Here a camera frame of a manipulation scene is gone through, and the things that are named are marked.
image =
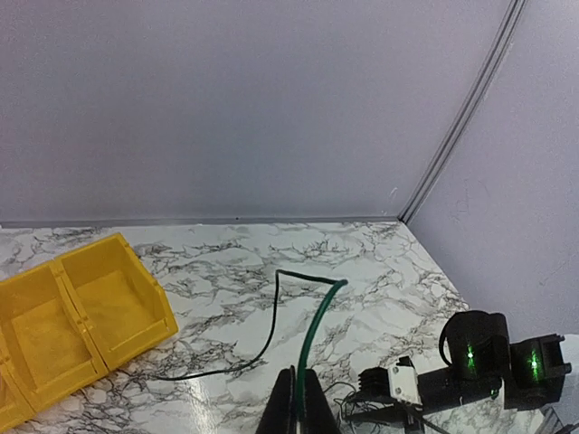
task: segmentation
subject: electronic component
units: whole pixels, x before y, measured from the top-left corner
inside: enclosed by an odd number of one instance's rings
[[[579,366],[579,335],[565,335],[565,340],[559,345],[563,360],[573,368]],[[551,407],[563,425],[579,423],[579,370],[573,369],[565,376],[561,398]]]
[[[427,421],[422,415],[495,399],[503,386],[505,409],[538,409],[559,401],[565,376],[571,372],[561,352],[564,340],[560,335],[546,335],[511,344],[504,315],[460,312],[442,329],[439,350],[446,368],[416,375],[412,361],[403,357],[396,366],[363,371],[360,391],[350,400],[384,407],[355,412],[346,419],[423,432],[422,422]],[[444,353],[445,342],[450,360]]]

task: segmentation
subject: black cable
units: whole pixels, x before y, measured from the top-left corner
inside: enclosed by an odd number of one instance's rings
[[[408,414],[410,414],[413,418],[422,422],[427,427],[434,429],[436,432],[439,432],[440,434],[450,434],[450,432],[447,431],[446,429],[443,429],[443,428],[439,427],[438,425],[435,425],[432,422],[430,422],[429,420],[425,419],[424,416],[422,414],[420,414],[420,412],[415,410],[414,408],[406,406],[406,405],[404,405],[403,407],[404,407],[404,410]]]
[[[374,403],[370,402],[370,401],[363,401],[363,400],[359,400],[355,398],[356,393],[355,392],[350,392],[348,395],[346,395],[346,397],[343,400],[334,400],[334,402],[339,405],[340,407],[340,415],[345,414],[346,418],[352,414],[354,414],[354,410],[358,410],[357,412],[366,412],[366,411],[372,411],[372,410],[380,410],[380,408],[375,405]],[[349,414],[347,414],[346,411],[346,404],[350,404],[352,406],[352,410],[349,412]],[[348,426],[350,427],[350,429],[352,430],[353,433],[357,433],[356,429],[354,428],[354,422],[352,420],[348,420],[347,421]],[[370,422],[370,421],[366,421],[366,422],[358,422],[358,423],[374,423],[374,426],[372,427],[372,431],[370,431],[370,434],[373,433],[377,433],[379,432],[382,424],[380,423],[376,423],[376,422]]]
[[[441,336],[438,338],[438,352],[441,355],[441,359],[447,365],[452,366],[452,363],[449,362],[449,359],[446,358],[446,354],[444,353],[444,341],[446,341],[446,326],[449,324],[449,321],[447,321],[444,327],[442,328]]]
[[[579,429],[579,422],[576,422],[574,424],[565,425],[559,431],[557,431],[555,434],[569,434],[569,433],[575,431],[576,429]]]
[[[336,386],[347,386],[349,388],[351,388],[354,392],[356,392],[356,387],[354,384],[350,384],[349,382],[335,382],[334,384],[329,385],[325,390],[324,390],[324,394],[328,393],[330,390],[334,389],[334,387]]]
[[[308,282],[317,282],[317,283],[325,283],[328,285],[334,285],[337,283],[337,280],[332,280],[331,278],[319,278],[317,276],[310,276],[308,274],[301,274],[295,273],[293,271],[287,271],[285,269],[276,269],[275,271],[275,293],[273,295],[273,313],[271,315],[271,329],[270,335],[268,336],[267,340],[265,341],[265,345],[258,352],[258,354],[253,357],[249,362],[244,362],[238,366],[233,368],[227,369],[217,369],[215,371],[207,371],[205,373],[192,373],[192,374],[185,374],[178,377],[164,377],[164,376],[157,376],[154,375],[153,378],[160,380],[162,382],[181,382],[184,380],[193,380],[194,378],[201,378],[201,377],[208,377],[209,375],[217,375],[218,373],[236,373],[243,369],[251,367],[254,363],[258,362],[263,354],[267,351],[268,347],[270,346],[271,339],[273,338],[273,333],[275,332],[275,323],[278,315],[278,300],[280,298],[280,274],[284,276],[289,276],[291,278],[300,278],[302,280],[306,280]]]

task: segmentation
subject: white connector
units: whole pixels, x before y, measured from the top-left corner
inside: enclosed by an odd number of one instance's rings
[[[422,406],[418,393],[418,374],[412,366],[393,366],[388,368],[390,396],[407,404]]]

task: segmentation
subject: wire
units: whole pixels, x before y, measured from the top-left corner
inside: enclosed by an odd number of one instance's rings
[[[575,423],[572,423],[570,425],[565,425],[559,431],[557,431],[555,434],[569,434],[578,428],[579,428],[579,420],[577,420]]]
[[[324,390],[324,394],[328,393],[330,390],[334,389],[336,386],[347,386],[349,388],[352,389],[352,391],[356,392],[356,387],[354,384],[350,384],[349,382],[335,382],[334,384],[331,384],[330,386],[328,386],[325,390]]]
[[[354,414],[354,410],[358,410],[361,412],[365,412],[365,411],[371,411],[371,410],[379,410],[379,407],[374,405],[373,403],[369,402],[369,401],[361,401],[359,399],[355,398],[356,393],[355,392],[350,392],[348,395],[346,395],[346,397],[343,400],[339,400],[339,399],[334,399],[334,402],[339,406],[339,417],[340,417],[340,421],[344,420],[344,416],[346,415],[346,419],[348,418],[348,416]],[[351,411],[348,412],[346,410],[346,406],[347,404],[349,404],[351,406]],[[352,420],[346,420],[347,422],[347,426],[350,428],[350,430],[356,434],[357,431],[354,428],[354,422]],[[381,424],[379,423],[374,423],[374,426],[372,427],[372,430],[370,431],[369,434],[377,434],[380,431],[381,428]]]
[[[165,376],[153,375],[153,378],[155,378],[159,381],[162,381],[162,382],[181,382],[184,380],[193,380],[194,378],[202,378],[202,377],[208,377],[210,375],[217,375],[218,373],[236,373],[236,372],[242,371],[243,369],[247,369],[247,368],[253,366],[256,362],[258,362],[261,359],[261,357],[264,355],[264,353],[267,351],[268,347],[270,346],[271,339],[273,338],[273,333],[275,332],[275,324],[276,324],[277,315],[278,315],[278,302],[279,302],[279,298],[280,298],[280,275],[289,276],[291,278],[300,278],[302,280],[306,280],[309,282],[325,283],[327,285],[336,285],[336,283],[338,283],[338,280],[333,280],[330,278],[320,278],[317,276],[310,276],[308,274],[301,274],[301,273],[296,273],[293,271],[287,271],[285,269],[276,269],[276,271],[275,271],[275,293],[273,295],[273,313],[271,314],[270,334],[268,335],[268,338],[265,341],[265,345],[263,346],[261,351],[259,351],[255,357],[253,357],[249,362],[243,362],[237,366],[234,366],[233,368],[217,369],[214,371],[207,371],[204,373],[185,374],[185,375],[180,375],[177,377],[165,377]]]
[[[441,336],[438,338],[438,352],[441,355],[441,359],[449,366],[452,366],[452,363],[449,362],[449,359],[446,358],[446,354],[444,353],[444,341],[446,341],[446,327],[449,324],[450,319],[446,322],[444,327],[441,331]]]
[[[408,414],[410,414],[413,418],[422,422],[427,427],[430,427],[431,429],[435,430],[436,432],[439,432],[440,434],[450,434],[450,432],[447,431],[446,429],[443,429],[443,428],[439,427],[438,425],[435,425],[432,422],[430,422],[429,420],[425,419],[424,416],[422,414],[420,414],[419,411],[416,411],[414,408],[406,406],[406,405],[404,405],[403,407]]]
[[[298,374],[296,376],[296,402],[298,404],[298,416],[300,420],[303,420],[306,414],[306,368],[308,365],[309,350],[311,349],[314,337],[318,331],[319,323],[329,308],[334,295],[345,285],[347,285],[347,280],[339,280],[334,283],[332,288],[327,292],[326,296],[319,304],[314,319],[312,319],[311,324],[309,325],[304,344],[301,346],[298,360]]]
[[[332,386],[334,386],[334,384],[332,384],[330,387],[328,387],[326,391],[328,391]],[[344,397],[344,399],[339,399],[339,398],[334,398],[334,403],[338,406],[339,410],[337,411],[337,416],[336,416],[336,422],[337,422],[337,427],[340,428],[342,426],[342,422],[344,421],[343,418],[343,414],[344,414],[344,402],[346,401],[346,399],[348,399],[350,396],[353,396],[356,392],[350,392],[348,395],[346,395]]]

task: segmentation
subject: black vein pattern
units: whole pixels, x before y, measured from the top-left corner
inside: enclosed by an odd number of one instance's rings
[[[442,326],[468,308],[399,223],[3,230],[0,278],[117,231],[165,288],[178,335],[10,434],[252,434],[279,370],[297,364],[327,287],[282,278],[275,336],[251,369],[175,383],[152,374],[215,370],[252,358],[269,332],[278,268],[350,282],[324,317],[309,357],[323,387],[356,384],[365,368],[402,355],[419,372],[442,367]],[[346,393],[333,388],[328,401]],[[457,434],[516,434],[533,432],[542,416],[502,410],[498,399],[433,418]],[[356,432],[396,432],[373,428]]]

